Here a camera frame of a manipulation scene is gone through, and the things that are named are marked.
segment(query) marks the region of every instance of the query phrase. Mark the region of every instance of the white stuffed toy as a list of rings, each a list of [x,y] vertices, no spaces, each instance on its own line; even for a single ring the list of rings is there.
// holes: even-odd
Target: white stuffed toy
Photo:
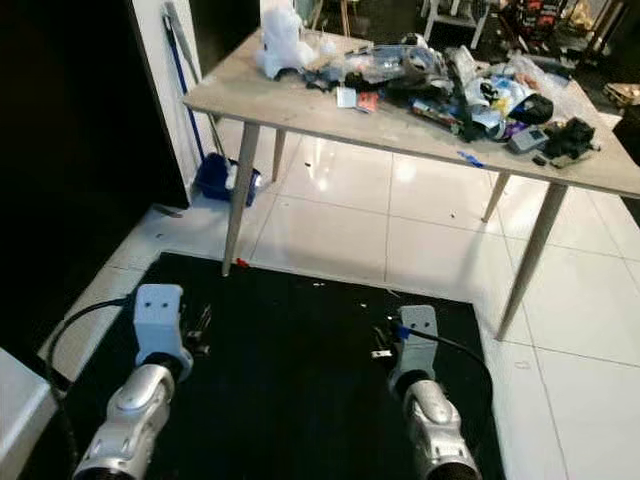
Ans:
[[[283,68],[301,70],[315,60],[317,54],[300,40],[302,20],[291,5],[267,10],[262,18],[262,49],[256,52],[256,62],[269,78],[275,78]]]

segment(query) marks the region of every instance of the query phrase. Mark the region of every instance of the wooden table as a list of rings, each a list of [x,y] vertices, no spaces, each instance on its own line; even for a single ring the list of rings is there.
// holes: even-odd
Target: wooden table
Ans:
[[[342,52],[368,44],[363,40],[336,35],[332,39],[338,51]],[[307,42],[310,45],[314,46],[316,41],[317,34],[308,34]],[[335,96],[319,90],[307,90],[299,78],[285,76],[279,82],[269,80],[256,66],[254,54],[260,46],[260,33],[257,31],[203,78],[184,99],[185,104],[193,110],[244,122],[223,275],[229,274],[261,125],[276,129],[274,179],[288,130],[499,172],[484,221],[491,216],[510,175],[549,182],[503,312],[497,333],[500,340],[504,338],[522,300],[567,187],[574,185],[640,198],[640,168],[633,163],[613,133],[603,125],[598,112],[575,82],[567,87],[567,94],[574,95],[576,101],[588,106],[589,114],[585,115],[584,120],[596,128],[595,141],[600,143],[602,151],[594,154],[591,159],[557,170],[551,166],[537,166],[531,161],[533,154],[513,155],[503,145],[489,140],[465,143],[448,131],[413,115],[408,109],[385,102],[381,102],[378,111],[370,115],[356,110],[338,109]],[[469,155],[473,156],[472,162],[468,160]]]

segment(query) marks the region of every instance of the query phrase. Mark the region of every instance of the table top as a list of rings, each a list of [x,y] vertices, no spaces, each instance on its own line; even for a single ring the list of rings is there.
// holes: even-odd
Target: table top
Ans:
[[[314,46],[318,35],[307,34]],[[337,50],[346,52],[369,42],[331,35]],[[515,155],[504,144],[491,140],[466,143],[431,120],[381,101],[378,110],[366,114],[355,109],[339,109],[335,94],[308,90],[296,76],[280,81],[269,79],[256,65],[255,52],[261,47],[260,31],[250,35],[222,63],[189,92],[184,103],[195,111],[282,128],[380,150],[473,166],[473,155],[487,170],[511,173],[554,183],[575,185],[628,197],[640,198],[640,167],[606,127],[580,86],[572,81],[567,94],[584,102],[583,120],[595,127],[594,141],[601,152],[564,169],[540,167],[533,153]]]

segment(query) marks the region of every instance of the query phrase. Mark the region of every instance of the black cable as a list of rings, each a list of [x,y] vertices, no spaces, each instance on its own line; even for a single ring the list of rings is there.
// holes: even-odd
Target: black cable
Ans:
[[[69,473],[69,478],[73,478],[73,472],[75,471],[76,465],[78,464],[78,443],[76,442],[76,437],[75,437],[75,434],[73,433],[73,426],[71,425],[71,419],[69,418],[69,414],[64,404],[64,398],[60,390],[58,389],[58,386],[56,385],[56,381],[55,381],[54,369],[53,369],[53,356],[55,354],[56,346],[58,345],[58,342],[60,341],[60,338],[62,338],[62,335],[64,334],[64,332],[66,332],[71,325],[73,325],[78,319],[80,319],[87,313],[90,313],[105,307],[122,307],[129,302],[130,298],[132,298],[131,295],[124,298],[118,298],[118,299],[109,300],[106,302],[95,303],[93,305],[89,305],[88,307],[83,308],[82,310],[74,313],[67,320],[64,321],[64,323],[62,324],[62,327],[60,327],[56,331],[53,338],[51,339],[51,342],[49,343],[49,347],[47,349],[45,371],[47,376],[47,382],[49,382],[49,386],[51,388],[51,395],[53,396],[53,400],[55,401],[56,406],[58,407],[58,411],[60,412],[60,421],[62,423],[62,429],[64,430],[65,435],[67,437],[69,456],[71,459],[71,471]]]
[[[484,363],[484,360],[482,358],[480,358],[479,355],[477,355],[475,352],[469,350],[469,348],[465,347],[464,345],[455,342],[453,340],[449,340],[448,338],[444,338],[444,337],[438,337],[436,335],[431,335],[429,333],[422,333],[419,332],[417,330],[414,330],[412,328],[409,327],[405,327],[404,325],[402,325],[401,323],[396,322],[396,325],[404,332],[408,332],[411,335],[415,335],[416,337],[420,337],[423,338],[425,340],[431,340],[434,342],[438,342],[438,343],[443,343],[445,345],[448,345],[449,347],[455,348],[456,350],[464,353],[465,355],[469,356],[474,362],[476,362],[479,366],[480,369],[482,370],[486,382],[487,382],[487,400],[486,400],[486,404],[485,407],[483,409],[484,411],[484,420],[482,421],[482,423],[480,423],[480,429],[477,432],[477,438],[475,439],[474,442],[474,447],[473,447],[473,454],[474,456],[476,456],[480,450],[480,445],[482,444],[482,440],[484,439],[484,435],[486,433],[487,430],[487,426],[489,425],[489,420],[491,418],[491,407],[493,405],[493,380],[491,378],[491,372],[489,371],[489,369],[487,368],[487,365]]]

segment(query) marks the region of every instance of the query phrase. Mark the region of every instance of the small electronic device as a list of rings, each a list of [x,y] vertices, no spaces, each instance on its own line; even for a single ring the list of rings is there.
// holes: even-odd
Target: small electronic device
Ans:
[[[547,140],[549,137],[538,127],[529,127],[509,139],[509,148],[514,153],[527,153],[534,148],[542,147]]]

